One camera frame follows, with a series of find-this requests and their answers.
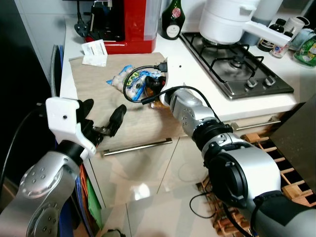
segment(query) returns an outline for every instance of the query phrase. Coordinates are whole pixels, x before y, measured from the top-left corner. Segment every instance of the red coffee machine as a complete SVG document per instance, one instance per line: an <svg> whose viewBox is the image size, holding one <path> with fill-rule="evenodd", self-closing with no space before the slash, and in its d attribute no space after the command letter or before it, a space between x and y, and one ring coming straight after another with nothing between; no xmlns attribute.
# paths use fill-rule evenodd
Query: red coffee machine
<svg viewBox="0 0 316 237"><path fill-rule="evenodd" d="M103 39L108 54L151 53L160 7L161 0L97 0L85 40Z"/></svg>

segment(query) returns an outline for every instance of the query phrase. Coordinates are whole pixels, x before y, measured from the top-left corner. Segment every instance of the white wall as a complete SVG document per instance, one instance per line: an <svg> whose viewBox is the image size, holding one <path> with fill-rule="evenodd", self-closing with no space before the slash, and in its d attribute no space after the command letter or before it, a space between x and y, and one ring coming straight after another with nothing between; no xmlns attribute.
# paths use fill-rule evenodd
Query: white wall
<svg viewBox="0 0 316 237"><path fill-rule="evenodd" d="M183 31L198 31L198 23L206 0L182 0L186 16ZM278 16L287 19L299 15L308 1L284 0ZM162 0L161 13L171 0ZM68 15L77 14L76 1L64 0L15 0L25 28L46 77L50 76L50 58L54 44L64 45L65 20ZM81 14L90 11L91 2L80 2Z"/></svg>

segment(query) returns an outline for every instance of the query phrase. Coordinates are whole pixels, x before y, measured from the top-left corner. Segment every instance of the white countertop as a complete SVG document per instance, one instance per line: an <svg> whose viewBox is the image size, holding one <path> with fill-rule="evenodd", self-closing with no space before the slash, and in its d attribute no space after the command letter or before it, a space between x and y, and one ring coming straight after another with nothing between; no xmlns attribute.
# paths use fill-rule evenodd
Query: white countertop
<svg viewBox="0 0 316 237"><path fill-rule="evenodd" d="M77 99L77 91L71 72L69 59L83 56L81 44L83 39L74 30L76 18L66 19L65 51L60 96ZM280 78L294 88L293 94L278 94L229 100L217 87L212 78L204 71L180 39L166 40L157 35L154 52L160 52L165 58L172 57L182 71L172 81L174 85L193 86L199 89L208 99L216 114L222 121L249 118L267 114L285 112L293 109L298 103L306 102L316 93L316 69L305 68L291 59L288 52L277 59L269 53L250 47L255 56L264 56L263 63Z"/></svg>

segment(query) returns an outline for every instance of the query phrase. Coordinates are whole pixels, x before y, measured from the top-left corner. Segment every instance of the cabinet handle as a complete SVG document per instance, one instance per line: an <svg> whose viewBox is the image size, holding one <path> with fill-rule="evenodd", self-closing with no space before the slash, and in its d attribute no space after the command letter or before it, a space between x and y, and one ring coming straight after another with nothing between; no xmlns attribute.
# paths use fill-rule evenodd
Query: cabinet handle
<svg viewBox="0 0 316 237"><path fill-rule="evenodd" d="M154 143L139 145L139 146L135 146L135 147L118 149L118 150L114 150L114 151L104 150L103 156L106 157L106 156L114 155L114 154L118 154L118 153L130 152L130 151L140 150L140 149L149 148L149 147L156 147L156 146L161 146L161 145L170 144L170 143L172 143L172 139L166 138L166 140L162 141L162 142L154 142Z"/></svg>
<svg viewBox="0 0 316 237"><path fill-rule="evenodd" d="M272 125L272 124L279 123L279 122L281 122L281 121L277 117L272 116L268 122L262 122L262 123L248 125L248 126L244 126L244 127L239 127L236 122L232 122L231 127L233 128L234 131L240 131L240 130L244 130L244 129L248 129L248 128Z"/></svg>

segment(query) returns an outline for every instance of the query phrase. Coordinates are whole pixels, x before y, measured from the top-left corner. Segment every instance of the gas stove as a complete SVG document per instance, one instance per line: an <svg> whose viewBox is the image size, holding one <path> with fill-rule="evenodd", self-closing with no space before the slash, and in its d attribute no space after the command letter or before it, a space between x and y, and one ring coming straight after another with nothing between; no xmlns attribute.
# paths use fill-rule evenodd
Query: gas stove
<svg viewBox="0 0 316 237"><path fill-rule="evenodd" d="M200 33L181 33L180 38L231 100L294 91L262 63L263 56L253 56L247 44L216 44Z"/></svg>

